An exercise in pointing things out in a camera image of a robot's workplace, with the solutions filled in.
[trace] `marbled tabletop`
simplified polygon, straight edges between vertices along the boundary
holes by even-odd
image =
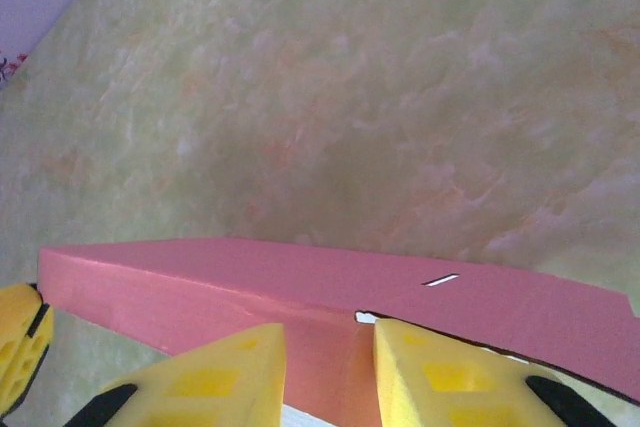
[[[640,0],[76,0],[0,93],[2,284],[42,244],[235,235],[544,271],[637,311],[639,219]],[[12,426],[159,358],[57,329]]]

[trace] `white cutout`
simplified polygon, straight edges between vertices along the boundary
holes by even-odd
[[[356,312],[356,322],[359,324],[375,324],[379,318],[370,312]]]
[[[449,282],[450,280],[456,279],[460,277],[460,274],[449,274],[445,277],[440,277],[439,279],[432,280],[431,282],[425,282],[422,285],[426,285],[427,287],[435,287],[436,285],[444,284],[445,282]]]
[[[282,406],[281,425],[282,427],[334,427],[333,424],[286,404]]]
[[[521,359],[519,357],[514,357],[513,355],[505,355],[507,359],[515,360],[517,362],[522,362],[523,364],[529,364],[528,360]]]

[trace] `black rubber pad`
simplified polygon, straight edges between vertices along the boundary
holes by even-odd
[[[44,319],[44,316],[46,315],[48,310],[49,310],[49,304],[40,305],[38,312],[36,312],[36,315],[33,318],[33,321],[31,322],[29,329],[27,330],[27,335],[30,338],[33,339],[33,336],[36,334],[36,331],[38,330],[38,327],[40,327],[40,324],[42,323],[42,319]]]
[[[567,427],[615,427],[571,387],[537,375],[527,377],[526,382]]]
[[[64,427],[105,427],[137,390],[135,384],[123,384],[96,395]]]

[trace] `square hole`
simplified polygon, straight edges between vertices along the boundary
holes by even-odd
[[[187,372],[176,380],[167,394],[171,397],[228,397],[238,380],[231,369],[200,369]]]
[[[449,420],[453,427],[532,427],[506,406],[452,407]]]
[[[30,373],[34,362],[35,362],[35,359],[27,359],[24,362],[22,362],[22,373],[23,374]]]
[[[417,335],[413,335],[413,334],[405,334],[402,340],[404,340],[404,343],[407,345],[426,345],[427,344],[426,339],[423,339],[422,337],[418,337]]]
[[[24,379],[16,380],[11,386],[11,389],[9,389],[8,398],[13,399],[14,397],[17,397],[18,395],[20,395],[23,387],[24,387]]]
[[[238,350],[253,350],[258,346],[258,341],[256,339],[247,340],[236,347]]]
[[[184,412],[155,413],[149,415],[138,427],[215,427],[213,414]]]
[[[0,349],[0,362],[6,362],[9,360],[9,356],[13,352],[13,347],[16,345],[14,341],[7,342]]]
[[[40,335],[36,337],[33,341],[33,344],[31,344],[31,352],[38,352],[39,350],[42,350],[43,346],[44,346],[44,337]]]
[[[487,392],[493,379],[475,364],[424,364],[422,370],[437,392]]]

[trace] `pink foam board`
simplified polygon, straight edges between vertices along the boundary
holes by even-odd
[[[423,285],[451,273],[459,276]],[[44,247],[38,285],[53,306],[168,354],[283,322],[285,402],[336,425],[379,425],[372,328],[355,322],[356,311],[512,351],[640,399],[640,319],[627,297],[546,274],[181,239]]]

